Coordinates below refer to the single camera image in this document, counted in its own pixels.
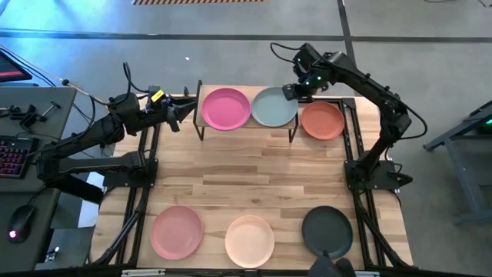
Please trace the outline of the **workbench with blue-grey legs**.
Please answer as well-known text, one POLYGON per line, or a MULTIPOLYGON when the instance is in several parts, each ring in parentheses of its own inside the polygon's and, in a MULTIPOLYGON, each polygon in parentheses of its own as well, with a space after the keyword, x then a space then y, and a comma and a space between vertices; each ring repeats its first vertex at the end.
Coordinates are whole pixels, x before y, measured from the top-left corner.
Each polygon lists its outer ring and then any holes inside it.
POLYGON ((492 100, 472 111, 460 124, 424 144, 428 152, 443 146, 452 161, 469 211, 456 224, 492 219, 492 203, 483 189, 492 188, 492 100))

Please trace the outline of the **grey-green plate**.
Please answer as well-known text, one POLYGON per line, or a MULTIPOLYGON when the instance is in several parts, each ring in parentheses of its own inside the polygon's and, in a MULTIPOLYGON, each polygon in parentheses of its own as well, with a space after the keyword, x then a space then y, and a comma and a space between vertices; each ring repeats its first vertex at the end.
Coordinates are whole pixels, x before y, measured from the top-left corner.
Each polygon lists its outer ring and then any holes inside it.
POLYGON ((281 127, 288 124, 298 113, 297 99, 287 100, 280 87, 260 91, 251 104, 251 115, 266 127, 281 127))

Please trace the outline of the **grey side desk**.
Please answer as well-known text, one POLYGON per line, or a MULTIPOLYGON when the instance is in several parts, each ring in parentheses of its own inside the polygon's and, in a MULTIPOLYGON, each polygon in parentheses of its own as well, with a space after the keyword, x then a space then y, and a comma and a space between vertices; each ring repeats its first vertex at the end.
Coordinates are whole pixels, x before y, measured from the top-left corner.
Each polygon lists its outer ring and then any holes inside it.
MULTIPOLYGON (((75 90, 72 88, 0 87, 0 108, 15 105, 24 111, 33 105, 36 112, 42 114, 51 106, 51 102, 61 106, 48 113, 46 122, 36 122, 31 127, 32 136, 38 139, 35 151, 61 138, 74 100, 75 90)), ((37 192, 42 187, 43 181, 37 179, 36 167, 31 164, 27 165, 22 179, 0 177, 0 193, 37 192)))

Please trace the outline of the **wooden shelf black metal frame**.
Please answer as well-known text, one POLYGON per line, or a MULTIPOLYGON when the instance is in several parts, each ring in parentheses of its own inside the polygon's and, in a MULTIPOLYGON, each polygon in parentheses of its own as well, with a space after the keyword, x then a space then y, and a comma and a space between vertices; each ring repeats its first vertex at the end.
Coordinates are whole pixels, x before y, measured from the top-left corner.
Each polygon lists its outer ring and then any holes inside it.
MULTIPOLYGON (((265 86, 204 85, 202 83, 202 80, 199 80, 197 92, 196 92, 196 98, 198 100, 198 107, 194 111, 193 125, 194 125, 194 128, 198 134, 199 139, 202 142, 204 141, 205 129, 211 128, 211 125, 209 125, 205 121, 204 116, 202 115, 202 110, 203 110, 202 106, 203 106, 204 100, 213 91, 215 91, 217 89, 221 89, 221 88, 233 88, 235 90, 238 90, 239 92, 242 92, 245 95, 245 97, 248 99, 249 102, 251 102, 258 93, 260 93, 262 90, 266 89, 265 86)), ((290 120, 285 125, 279 126, 278 129, 288 130, 288 141, 290 143, 292 143, 294 141, 296 131, 298 130, 298 126, 299 126, 299 116, 298 116, 298 112, 296 112, 294 114, 294 117, 292 120, 290 120)))

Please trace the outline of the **black aluminium table frame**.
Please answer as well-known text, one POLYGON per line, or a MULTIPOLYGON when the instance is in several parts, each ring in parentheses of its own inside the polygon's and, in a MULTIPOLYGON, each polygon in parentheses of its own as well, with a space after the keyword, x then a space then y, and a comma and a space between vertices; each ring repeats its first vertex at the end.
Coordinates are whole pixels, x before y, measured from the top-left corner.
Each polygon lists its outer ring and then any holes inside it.
POLYGON ((355 222, 344 162, 369 149, 379 135, 375 105, 362 97, 335 96, 344 112, 343 133, 329 141, 310 137, 299 128, 262 128, 255 121, 229 132, 204 128, 198 113, 189 115, 179 132, 163 126, 156 156, 158 171, 145 217, 135 227, 140 242, 128 239, 123 259, 137 259, 141 268, 231 269, 224 237, 229 225, 245 215, 264 219, 272 228, 274 251, 266 269, 308 269, 315 257, 304 246, 301 223, 312 208, 329 205, 355 222), (173 205, 193 208, 204 225, 196 251, 170 261, 151 246, 157 215, 173 205))

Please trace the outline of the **black computer mouse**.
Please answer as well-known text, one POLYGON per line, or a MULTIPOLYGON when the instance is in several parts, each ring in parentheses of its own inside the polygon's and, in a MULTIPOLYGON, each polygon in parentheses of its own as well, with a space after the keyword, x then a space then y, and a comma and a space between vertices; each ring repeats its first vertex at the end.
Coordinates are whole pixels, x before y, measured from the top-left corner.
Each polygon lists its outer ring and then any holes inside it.
POLYGON ((22 243, 28 238, 35 211, 35 207, 23 205, 13 212, 7 228, 8 240, 11 243, 22 243))

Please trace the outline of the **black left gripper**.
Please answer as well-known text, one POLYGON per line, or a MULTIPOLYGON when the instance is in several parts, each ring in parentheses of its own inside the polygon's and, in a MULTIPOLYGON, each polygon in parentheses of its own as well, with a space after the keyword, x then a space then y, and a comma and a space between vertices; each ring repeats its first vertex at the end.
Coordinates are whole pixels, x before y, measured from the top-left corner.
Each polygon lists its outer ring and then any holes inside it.
POLYGON ((149 100, 144 109, 144 121, 167 122, 173 132, 179 132, 178 121, 182 122, 194 109, 196 109, 195 100, 180 100, 172 97, 164 97, 157 102, 149 100))

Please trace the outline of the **salmon pink plate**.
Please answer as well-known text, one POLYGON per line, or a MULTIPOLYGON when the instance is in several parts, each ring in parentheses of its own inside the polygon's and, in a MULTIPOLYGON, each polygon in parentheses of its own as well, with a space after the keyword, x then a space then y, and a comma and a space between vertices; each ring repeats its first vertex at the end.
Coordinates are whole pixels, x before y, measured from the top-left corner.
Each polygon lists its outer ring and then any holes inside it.
POLYGON ((175 205, 156 217, 151 229, 151 246, 163 259, 184 259, 200 245, 203 231, 202 220, 194 209, 175 205))

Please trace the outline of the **terracotta orange plate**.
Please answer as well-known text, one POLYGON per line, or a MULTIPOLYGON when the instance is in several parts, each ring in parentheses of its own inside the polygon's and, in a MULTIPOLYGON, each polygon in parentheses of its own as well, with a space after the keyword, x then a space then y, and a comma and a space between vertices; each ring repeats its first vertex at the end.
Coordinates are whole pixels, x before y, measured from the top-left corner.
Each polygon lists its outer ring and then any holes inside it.
POLYGON ((344 116, 330 103, 313 102, 304 107, 301 125, 310 136, 319 140, 331 140, 344 131, 344 116))

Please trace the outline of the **black flat bar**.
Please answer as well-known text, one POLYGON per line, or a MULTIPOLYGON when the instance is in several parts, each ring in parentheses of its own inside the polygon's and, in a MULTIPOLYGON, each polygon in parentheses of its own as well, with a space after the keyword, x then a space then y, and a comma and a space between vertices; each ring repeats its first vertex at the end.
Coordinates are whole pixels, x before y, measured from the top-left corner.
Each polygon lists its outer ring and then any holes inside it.
POLYGON ((59 180, 45 181, 45 187, 58 189, 61 192, 77 196, 95 204, 100 204, 104 196, 103 191, 99 187, 71 175, 59 180))

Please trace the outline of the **black backlit keyboard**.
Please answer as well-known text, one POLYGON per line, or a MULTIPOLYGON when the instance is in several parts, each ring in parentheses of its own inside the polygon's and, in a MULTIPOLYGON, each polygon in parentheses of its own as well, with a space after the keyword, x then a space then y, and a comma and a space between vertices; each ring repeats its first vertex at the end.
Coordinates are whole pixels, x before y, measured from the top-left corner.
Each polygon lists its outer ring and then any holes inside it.
POLYGON ((0 135, 0 178, 23 179, 38 138, 0 135))

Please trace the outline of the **pale cream plate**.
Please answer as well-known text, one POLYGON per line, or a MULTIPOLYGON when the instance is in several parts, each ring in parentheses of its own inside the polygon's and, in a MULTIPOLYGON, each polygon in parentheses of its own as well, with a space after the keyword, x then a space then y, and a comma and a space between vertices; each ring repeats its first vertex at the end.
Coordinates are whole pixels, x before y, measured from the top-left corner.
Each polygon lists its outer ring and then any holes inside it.
POLYGON ((260 217, 244 215, 234 220, 224 238, 230 260, 246 269, 262 266, 274 251, 275 238, 270 225, 260 217))

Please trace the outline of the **magenta plate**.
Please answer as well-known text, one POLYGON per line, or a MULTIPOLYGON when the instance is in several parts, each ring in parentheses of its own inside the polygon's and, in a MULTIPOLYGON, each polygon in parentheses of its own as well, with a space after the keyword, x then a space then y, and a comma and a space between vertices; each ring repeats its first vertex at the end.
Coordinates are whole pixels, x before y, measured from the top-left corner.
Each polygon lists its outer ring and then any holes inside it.
POLYGON ((210 127, 231 131, 242 127, 249 120, 251 103, 237 89, 215 89, 204 98, 201 116, 210 127))

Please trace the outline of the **black clamp tool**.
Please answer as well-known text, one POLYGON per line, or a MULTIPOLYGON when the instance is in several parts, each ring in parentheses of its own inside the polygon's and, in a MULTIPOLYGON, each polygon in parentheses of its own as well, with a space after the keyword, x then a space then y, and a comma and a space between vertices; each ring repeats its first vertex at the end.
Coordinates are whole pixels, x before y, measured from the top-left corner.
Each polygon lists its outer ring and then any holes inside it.
POLYGON ((42 114, 36 112, 36 107, 34 105, 30 105, 25 112, 22 112, 18 106, 11 106, 7 108, 7 116, 14 121, 19 121, 19 126, 27 132, 31 131, 31 127, 36 122, 46 122, 48 114, 55 110, 60 109, 61 106, 54 102, 50 101, 51 106, 45 110, 42 114))

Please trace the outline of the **dark green plate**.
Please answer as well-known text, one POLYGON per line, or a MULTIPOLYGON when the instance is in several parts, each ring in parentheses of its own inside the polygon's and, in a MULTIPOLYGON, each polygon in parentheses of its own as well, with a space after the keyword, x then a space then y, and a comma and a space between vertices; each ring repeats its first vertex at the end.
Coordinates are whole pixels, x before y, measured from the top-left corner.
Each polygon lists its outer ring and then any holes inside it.
POLYGON ((303 219, 301 234, 304 245, 317 257, 344 257, 353 242, 353 230, 347 217, 331 206, 318 206, 303 219))

